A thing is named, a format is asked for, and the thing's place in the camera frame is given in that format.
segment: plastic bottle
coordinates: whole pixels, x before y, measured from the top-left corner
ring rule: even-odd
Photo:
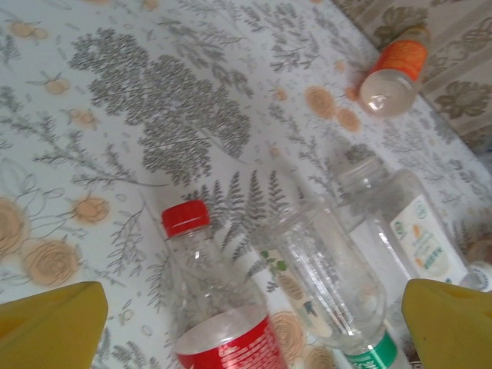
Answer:
[[[472,244],[467,252],[467,260],[480,279],[478,290],[492,294],[492,238]]]
[[[367,218],[382,244],[377,257],[397,265],[405,280],[426,278],[480,289],[479,278],[467,267],[415,174],[402,169],[388,177],[377,158],[367,158],[345,168],[337,179],[347,193],[340,209],[347,229]]]
[[[163,278],[181,365],[287,369],[258,286],[234,273],[211,236],[202,201],[162,213],[173,271]]]
[[[326,201],[283,209],[265,232],[268,248],[278,251],[310,298],[308,313],[326,325],[312,333],[341,349],[355,368],[410,368],[384,326],[383,286]]]
[[[424,26],[407,28],[391,42],[361,85],[363,108],[380,117],[408,111],[421,88],[430,42]]]

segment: red label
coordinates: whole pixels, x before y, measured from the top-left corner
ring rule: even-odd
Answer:
[[[383,50],[371,73],[381,69],[396,69],[416,81],[424,67],[426,57],[427,49],[420,42],[396,41]]]
[[[178,360],[185,369],[287,369],[269,317],[235,340]]]

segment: yellow object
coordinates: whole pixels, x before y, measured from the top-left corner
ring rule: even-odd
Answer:
[[[492,294],[414,279],[403,314],[425,369],[492,368]]]
[[[88,369],[108,315],[98,282],[0,305],[2,369]]]

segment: floral tablecloth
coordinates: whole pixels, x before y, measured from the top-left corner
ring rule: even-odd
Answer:
[[[339,198],[336,167],[377,155],[421,177],[461,247],[492,232],[492,178],[424,101],[357,106],[376,57],[328,0],[4,0],[0,300],[100,281],[93,368],[175,367],[159,219],[202,198],[289,364],[330,367],[248,242],[280,205]]]

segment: red bottle cap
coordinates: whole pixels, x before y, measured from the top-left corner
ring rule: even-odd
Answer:
[[[210,224],[208,210],[202,200],[192,200],[162,212],[162,224],[168,237]]]

